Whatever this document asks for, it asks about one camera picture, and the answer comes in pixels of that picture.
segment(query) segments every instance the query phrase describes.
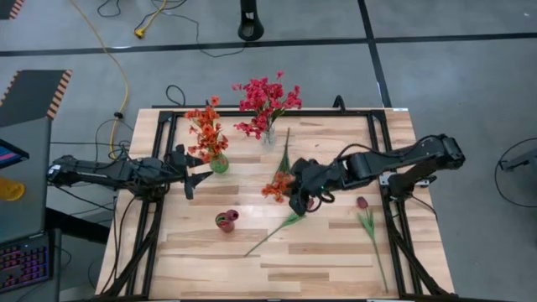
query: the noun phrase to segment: green vase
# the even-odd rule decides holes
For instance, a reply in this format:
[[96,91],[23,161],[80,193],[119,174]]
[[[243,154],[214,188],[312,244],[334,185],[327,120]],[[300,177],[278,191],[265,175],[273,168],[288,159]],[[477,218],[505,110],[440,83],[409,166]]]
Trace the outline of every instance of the green vase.
[[211,160],[209,166],[215,173],[224,173],[229,168],[229,161],[226,155],[220,154],[217,158]]

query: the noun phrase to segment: computer monitor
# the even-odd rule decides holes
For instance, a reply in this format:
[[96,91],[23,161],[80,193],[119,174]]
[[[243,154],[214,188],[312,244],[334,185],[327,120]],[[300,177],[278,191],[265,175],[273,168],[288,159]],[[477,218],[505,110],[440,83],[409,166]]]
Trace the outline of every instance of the computer monitor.
[[0,169],[29,158],[28,153],[0,139]]

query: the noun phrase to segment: wooden table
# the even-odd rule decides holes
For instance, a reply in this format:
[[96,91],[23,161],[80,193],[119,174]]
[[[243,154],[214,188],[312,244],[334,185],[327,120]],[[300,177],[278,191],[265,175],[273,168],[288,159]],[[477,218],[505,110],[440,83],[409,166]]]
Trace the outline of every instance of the wooden table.
[[[138,114],[130,155],[150,156],[158,109]],[[407,111],[386,110],[393,148],[415,141]],[[299,223],[277,232],[247,258],[243,254],[279,226],[292,211],[287,201],[279,204],[264,198],[261,188],[273,177],[281,160],[285,134],[289,137],[289,159],[315,158],[322,164],[332,161],[349,143],[371,145],[365,117],[281,117],[276,122],[276,146],[265,148],[255,138],[246,137],[232,125],[250,117],[221,117],[224,134],[230,140],[225,154],[230,167],[214,174],[195,190],[194,200],[184,197],[182,184],[173,184],[164,200],[164,215],[154,265],[151,299],[266,299],[266,298],[397,298],[388,235],[384,225],[378,183],[336,192],[336,202],[323,204]],[[195,144],[190,122],[178,121],[175,141]],[[377,130],[379,141],[382,137]],[[208,165],[194,172],[208,170]],[[416,189],[417,197],[430,203],[427,189]],[[356,198],[364,196],[374,212],[381,261],[388,280],[383,281],[371,239],[357,221]],[[132,196],[119,194],[117,217]],[[141,202],[128,210],[124,227],[119,268],[130,259]],[[452,291],[451,277],[434,215],[423,206],[407,202],[409,227],[415,254],[438,284]],[[215,225],[220,212],[240,213],[235,231],[224,233]],[[108,238],[97,293],[111,272],[115,257],[113,235]],[[411,292],[409,270],[401,254],[407,291]],[[141,292],[143,270],[139,269],[135,293]]]

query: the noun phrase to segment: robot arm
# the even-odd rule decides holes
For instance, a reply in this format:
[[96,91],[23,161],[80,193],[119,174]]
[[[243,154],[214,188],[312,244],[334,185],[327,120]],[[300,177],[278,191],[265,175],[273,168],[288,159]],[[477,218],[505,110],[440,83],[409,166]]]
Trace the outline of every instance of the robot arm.
[[391,174],[388,187],[393,197],[410,195],[416,182],[441,169],[458,169],[464,163],[464,155],[454,138],[444,134],[422,138],[418,143],[381,153],[370,150],[364,153],[342,155],[349,145],[331,164],[318,164],[316,160],[298,159],[291,173],[295,181],[291,185],[289,205],[300,216],[307,211],[308,200],[317,197],[322,202],[334,202],[335,190],[353,190],[369,185],[382,173],[414,165],[402,174]]
[[121,158],[109,164],[78,160],[65,155],[55,160],[49,168],[48,179],[53,185],[71,186],[77,182],[105,185],[114,189],[127,189],[133,195],[152,201],[162,197],[166,184],[185,183],[186,198],[193,198],[193,189],[212,174],[188,175],[186,168],[204,164],[200,159],[185,155],[183,145],[178,145],[163,162],[155,158]]

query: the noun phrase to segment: yellow object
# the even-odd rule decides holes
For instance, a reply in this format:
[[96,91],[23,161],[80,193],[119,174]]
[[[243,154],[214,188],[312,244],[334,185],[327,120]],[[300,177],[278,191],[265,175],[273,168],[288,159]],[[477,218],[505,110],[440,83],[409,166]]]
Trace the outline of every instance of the yellow object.
[[[114,61],[114,63],[116,63],[117,65],[117,68],[119,68],[119,71],[121,71],[121,74],[123,76],[123,81],[125,82],[125,97],[123,98],[123,103],[121,104],[121,107],[119,108],[119,112],[120,113],[123,113],[123,109],[125,108],[125,106],[127,105],[128,103],[128,92],[129,92],[129,88],[128,88],[128,81],[127,81],[127,75],[125,74],[125,70],[123,70],[123,68],[121,67],[121,65],[119,64],[119,62],[116,60],[116,58],[108,52],[107,50],[107,47],[104,45],[104,42],[102,42],[102,38],[101,36],[99,35],[99,33],[97,32],[97,30],[95,29],[95,27],[93,26],[93,24],[91,24],[90,20],[86,17],[86,15],[82,12],[82,10],[78,7],[78,5],[76,5],[75,1],[73,0],[69,0],[71,4],[73,4],[73,6],[76,8],[76,10],[78,11],[78,13],[80,13],[80,15],[84,18],[84,20],[86,20],[86,23],[90,26],[91,28],[91,31],[93,31],[93,33],[95,34],[95,36],[97,37],[97,40],[99,40],[99,44],[101,45],[102,47],[102,51],[104,51],[105,54],[107,54],[110,59],[112,59]],[[116,126],[117,126],[117,120],[119,118],[116,117],[116,120],[114,121],[114,124],[112,125],[112,133],[110,133],[110,152],[112,154],[112,157],[114,159],[117,158],[116,154],[113,152],[114,151],[114,135],[116,133]]]
[[160,12],[162,12],[162,10],[166,7],[167,2],[168,2],[168,0],[164,0],[162,2],[162,5],[160,6],[160,8],[156,12],[154,12],[154,14],[149,19],[148,23],[145,24],[145,26],[143,26],[141,29],[134,30],[134,34],[138,37],[138,39],[143,39],[143,35],[145,34],[145,30],[148,29],[149,26],[151,26],[151,23],[153,22],[153,19],[155,19],[155,17],[157,17],[157,15]]
[[24,195],[24,184],[0,176],[0,199],[15,201]]

